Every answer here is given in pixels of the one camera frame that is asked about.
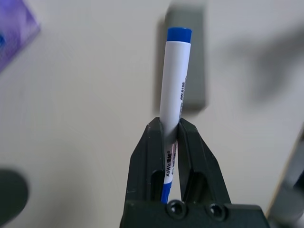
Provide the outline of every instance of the dark gray object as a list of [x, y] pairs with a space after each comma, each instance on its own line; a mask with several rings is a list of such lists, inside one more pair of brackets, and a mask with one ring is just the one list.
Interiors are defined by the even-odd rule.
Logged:
[[206, 83], [203, 37], [203, 6], [172, 5], [166, 15], [166, 28], [192, 30], [191, 51], [183, 107], [200, 110], [206, 106]]

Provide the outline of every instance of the white marker barrel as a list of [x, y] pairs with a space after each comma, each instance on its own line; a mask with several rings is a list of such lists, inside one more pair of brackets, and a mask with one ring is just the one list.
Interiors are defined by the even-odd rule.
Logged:
[[191, 30], [169, 28], [162, 74], [160, 121], [163, 126], [165, 180], [161, 200], [167, 203], [173, 180], [177, 128], [181, 117], [188, 63]]

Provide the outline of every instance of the white surface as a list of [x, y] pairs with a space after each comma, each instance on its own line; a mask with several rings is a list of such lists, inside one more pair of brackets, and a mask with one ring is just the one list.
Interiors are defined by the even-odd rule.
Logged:
[[[0, 75], [0, 165], [22, 170], [31, 186], [7, 227], [119, 227], [130, 155], [159, 113], [156, 31], [169, 1], [29, 2], [42, 33]], [[257, 71], [259, 56], [299, 28], [303, 11], [302, 0], [210, 1], [209, 106], [186, 116], [231, 200], [264, 211], [303, 123], [304, 64], [279, 59], [278, 80]], [[284, 55], [277, 49], [270, 57]]]
[[190, 47], [190, 43], [166, 42], [160, 105], [160, 121], [165, 143], [165, 184], [173, 180], [177, 125], [181, 116]]

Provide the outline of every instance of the black screw head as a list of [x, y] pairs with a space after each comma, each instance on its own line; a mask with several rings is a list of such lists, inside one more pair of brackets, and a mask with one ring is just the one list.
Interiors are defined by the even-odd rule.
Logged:
[[217, 221], [223, 221], [226, 217], [226, 210], [222, 205], [212, 203], [207, 208], [207, 213]]
[[187, 207], [179, 200], [172, 200], [166, 206], [167, 213], [174, 219], [182, 219], [187, 214]]

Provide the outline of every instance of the screw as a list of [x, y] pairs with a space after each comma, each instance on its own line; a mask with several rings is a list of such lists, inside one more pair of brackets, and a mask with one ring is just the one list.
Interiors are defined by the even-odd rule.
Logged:
[[187, 208], [185, 204], [183, 204], [179, 200], [170, 201], [167, 206], [167, 213], [174, 219], [182, 219], [186, 216]]

